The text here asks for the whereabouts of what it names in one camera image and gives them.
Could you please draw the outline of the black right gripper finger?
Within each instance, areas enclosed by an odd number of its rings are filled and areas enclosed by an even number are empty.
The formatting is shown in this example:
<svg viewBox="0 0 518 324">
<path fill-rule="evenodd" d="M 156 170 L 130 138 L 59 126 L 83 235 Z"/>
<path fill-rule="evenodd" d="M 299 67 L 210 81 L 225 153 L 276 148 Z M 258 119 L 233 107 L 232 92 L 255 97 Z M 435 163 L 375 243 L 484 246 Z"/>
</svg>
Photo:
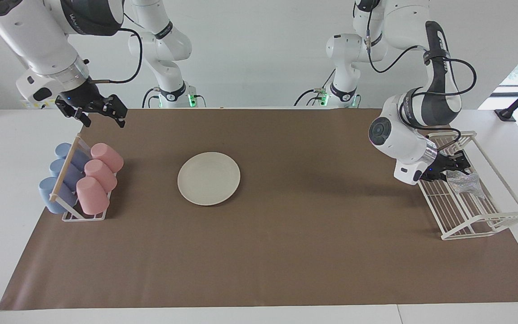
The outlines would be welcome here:
<svg viewBox="0 0 518 324">
<path fill-rule="evenodd" d="M 73 106 L 68 104 L 61 96 L 58 96 L 55 99 L 55 105 L 56 107 L 58 107 L 59 111 L 61 111 L 61 113 L 63 113 L 65 117 L 74 118 L 80 121 L 80 123 L 82 123 L 84 127 L 90 127 L 90 125 L 92 124 L 90 117 L 83 111 L 83 109 L 74 108 Z"/>
<path fill-rule="evenodd" d="M 117 95 L 112 94 L 103 99 L 103 114 L 113 119 L 118 127 L 124 128 L 127 112 L 127 107 Z"/>
</svg>

